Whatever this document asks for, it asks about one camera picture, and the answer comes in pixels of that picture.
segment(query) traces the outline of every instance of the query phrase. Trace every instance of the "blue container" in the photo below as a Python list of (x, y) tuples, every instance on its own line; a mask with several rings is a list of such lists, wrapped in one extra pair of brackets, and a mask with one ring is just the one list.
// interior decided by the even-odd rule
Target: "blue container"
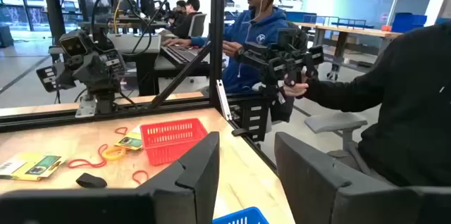
[(231, 213), (213, 220), (213, 224), (231, 224), (231, 223), (247, 223), (247, 224), (269, 224), (263, 217), (261, 211), (257, 207), (249, 207), (236, 213)]
[(409, 32), (418, 27), (424, 27), (428, 20), (426, 15), (414, 15), (412, 13), (397, 13), (392, 24), (392, 32)]
[(316, 23), (315, 13), (285, 12), (287, 20), (294, 23)]

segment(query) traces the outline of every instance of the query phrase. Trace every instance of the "wooden table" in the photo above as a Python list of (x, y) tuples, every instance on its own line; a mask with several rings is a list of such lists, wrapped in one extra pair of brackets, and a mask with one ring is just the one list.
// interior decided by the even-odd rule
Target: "wooden table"
[[(173, 94), (170, 98), (201, 96), (200, 93)], [(138, 97), (134, 101), (152, 99), (153, 97)], [(7, 108), (0, 109), (0, 116), (65, 110), (76, 106), (77, 104), (57, 104)], [(214, 108), (0, 134), (0, 163), (20, 151), (66, 155), (69, 160), (86, 158), (96, 163), (99, 161), (97, 148), (105, 143), (111, 146), (122, 137), (114, 133), (117, 127), (126, 126), (131, 130), (139, 124), (187, 118), (198, 118), (207, 132), (218, 131), (221, 134), (220, 174), (214, 218), (256, 206), (269, 223), (294, 223), (280, 180), (243, 138), (232, 136), (233, 128)], [(132, 180), (132, 174), (136, 170), (146, 170), (150, 176), (154, 176), (167, 166), (149, 165), (143, 151), (128, 152), (125, 158), (109, 161), (102, 168), (69, 169), (67, 163), (64, 163), (48, 179), (40, 182), (0, 180), (0, 194), (17, 189), (78, 189), (80, 187), (75, 180), (84, 172), (102, 177), (108, 182), (108, 188), (134, 188), (137, 183)]]
[(323, 25), (318, 23), (295, 23), (298, 26), (301, 27), (311, 27), (315, 29), (315, 38), (314, 38), (314, 46), (316, 45), (322, 45), (324, 40), (324, 35), (326, 33), (326, 30), (330, 31), (338, 31), (340, 34), (338, 35), (337, 45), (335, 48), (335, 53), (333, 56), (337, 58), (336, 60), (334, 58), (329, 59), (332, 65), (332, 70), (330, 73), (327, 74), (327, 78), (331, 80), (337, 80), (338, 73), (340, 72), (340, 66), (346, 66), (342, 62), (342, 58), (345, 53), (345, 46), (347, 41), (347, 36), (349, 33), (352, 34), (359, 34), (359, 35), (369, 35), (373, 37), (380, 37), (382, 39), (381, 46), (379, 47), (379, 55), (382, 54), (382, 52), (387, 48), (387, 46), (391, 43), (394, 38), (402, 35), (402, 33), (397, 32), (387, 32), (382, 30), (374, 30), (374, 29), (361, 29), (361, 28), (353, 28), (353, 27), (338, 27), (334, 25)]

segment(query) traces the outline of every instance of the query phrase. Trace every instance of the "red basket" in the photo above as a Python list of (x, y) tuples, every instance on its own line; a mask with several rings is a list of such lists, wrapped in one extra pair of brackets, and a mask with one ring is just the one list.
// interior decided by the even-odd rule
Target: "red basket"
[(152, 165), (179, 159), (206, 136), (197, 118), (141, 125), (142, 146)]

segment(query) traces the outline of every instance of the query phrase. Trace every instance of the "hand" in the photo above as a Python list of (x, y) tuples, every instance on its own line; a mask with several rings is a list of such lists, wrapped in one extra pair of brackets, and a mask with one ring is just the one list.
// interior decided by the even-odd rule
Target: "hand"
[(305, 83), (306, 80), (307, 80), (306, 77), (303, 75), (302, 77), (303, 83), (297, 83), (293, 87), (283, 85), (283, 91), (289, 97), (300, 97), (304, 95), (305, 92), (307, 92), (307, 88), (309, 88), (309, 85)]
[(163, 43), (163, 46), (174, 46), (176, 44), (188, 47), (191, 45), (191, 39), (168, 39)]
[(238, 55), (238, 51), (242, 48), (241, 44), (238, 44), (237, 42), (227, 42), (223, 41), (223, 52), (231, 57), (234, 58)]

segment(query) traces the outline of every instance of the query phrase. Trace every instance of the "keyboard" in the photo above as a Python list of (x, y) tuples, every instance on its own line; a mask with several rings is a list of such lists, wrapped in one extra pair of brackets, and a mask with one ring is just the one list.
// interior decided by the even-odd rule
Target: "keyboard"
[(169, 46), (168, 51), (171, 53), (169, 55), (175, 57), (179, 63), (189, 63), (196, 57), (196, 55), (181, 46)]

